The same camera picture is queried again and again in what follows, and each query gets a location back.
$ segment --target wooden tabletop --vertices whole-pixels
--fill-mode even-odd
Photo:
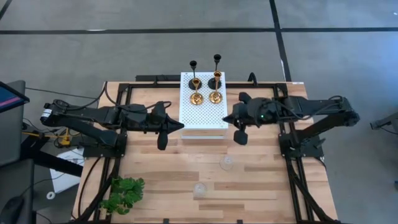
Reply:
[[[108,83],[113,99],[116,99],[119,84]],[[304,84],[287,83],[287,87],[289,95],[307,97]],[[228,113],[238,102],[241,91],[253,98],[274,96],[272,90],[265,88],[227,89]],[[179,100],[179,88],[134,88],[131,96],[131,103],[143,105],[171,101],[167,113],[177,121]],[[102,96],[99,101],[101,106],[112,106],[112,103]],[[312,122],[299,121],[296,128],[306,128]],[[277,140],[279,126],[270,124],[259,129],[247,128],[249,141],[246,146],[233,141],[235,130],[230,126],[227,138],[223,140],[181,140],[180,133],[176,131],[169,134],[165,151],[157,149],[157,135],[154,133],[129,132],[119,175],[142,177],[146,182],[144,198],[134,204],[127,215],[114,213],[112,222],[162,223],[164,218],[169,218],[171,223],[236,223],[238,219],[244,223],[295,222],[286,164]],[[230,170],[220,167],[220,160],[225,155],[233,158]],[[91,158],[85,162],[73,209],[76,217],[81,186],[95,160]],[[103,161],[101,159],[97,163],[88,179],[81,202],[82,210],[98,192]],[[337,219],[325,168],[312,158],[304,158],[303,163],[310,193],[326,214]],[[193,196],[196,183],[206,185],[204,197]],[[298,194],[302,216],[306,219],[302,196]]]

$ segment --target white paper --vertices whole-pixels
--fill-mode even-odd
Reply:
[[[68,152],[63,152],[57,155],[57,157],[61,159],[66,159],[70,162],[83,166],[85,161],[82,155],[83,155],[83,149],[74,149]],[[50,169],[50,173],[52,179],[55,179],[63,174],[63,172],[59,172],[53,169]],[[64,190],[69,189],[70,187],[79,183],[80,183],[80,177],[75,177],[74,175],[70,174],[63,174],[61,177],[52,180],[52,184],[54,186],[54,192],[56,194],[63,192]]]

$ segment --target black floor line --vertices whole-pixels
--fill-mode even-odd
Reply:
[[[278,42],[278,49],[280,59],[282,61],[282,69],[286,82],[291,82],[292,77],[290,76],[289,63],[287,62],[286,50],[284,45],[284,39],[282,37],[281,28],[279,24],[278,12],[276,9],[275,0],[269,0],[271,6],[272,20],[274,21],[276,41]]]
[[[1,18],[4,16],[4,14],[6,13],[8,7],[10,6],[12,0],[7,0],[6,3],[3,5],[1,11],[0,11],[0,20]]]
[[[103,30],[0,30],[2,35],[18,34],[190,34],[190,33],[257,33],[274,32],[274,28],[224,27],[224,28],[166,28],[166,29],[103,29]]]
[[[281,32],[397,32],[398,27],[281,28]]]

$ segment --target leaf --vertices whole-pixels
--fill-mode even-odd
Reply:
[[[126,203],[135,203],[141,200],[140,195],[136,194],[133,191],[128,191],[127,194],[124,196],[124,200],[126,201]]]
[[[142,178],[139,178],[138,180],[136,180],[137,185],[139,185],[141,187],[141,189],[144,189],[145,187],[145,181]]]
[[[112,178],[112,187],[118,186],[121,179],[122,178],[120,176],[118,176],[117,178]]]
[[[121,193],[124,192],[124,189],[120,188],[120,186],[114,186],[114,187],[112,188],[112,192],[113,192],[113,193],[121,194]]]
[[[124,215],[124,210],[123,210],[123,208],[118,208],[118,209],[116,209],[116,211],[120,214],[120,215]]]
[[[121,203],[121,196],[118,193],[111,193],[109,196],[109,202],[120,204]]]
[[[100,203],[100,205],[101,205],[101,207],[103,207],[104,205],[106,205],[108,203],[108,200],[103,200],[101,203]]]
[[[134,180],[133,181],[130,179],[120,180],[119,186],[125,191],[131,190],[134,187]]]

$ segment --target gold candle holder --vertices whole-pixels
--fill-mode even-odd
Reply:
[[[214,104],[220,103],[223,100],[223,95],[221,95],[221,93],[218,91],[218,82],[220,81],[220,78],[221,78],[221,72],[215,71],[214,79],[216,80],[216,90],[211,92],[209,95],[210,102]]]
[[[190,97],[191,104],[200,105],[200,104],[203,103],[203,96],[200,93],[198,93],[198,87],[199,87],[199,84],[200,84],[200,79],[199,78],[194,78],[192,80],[192,84],[195,87],[195,92]]]

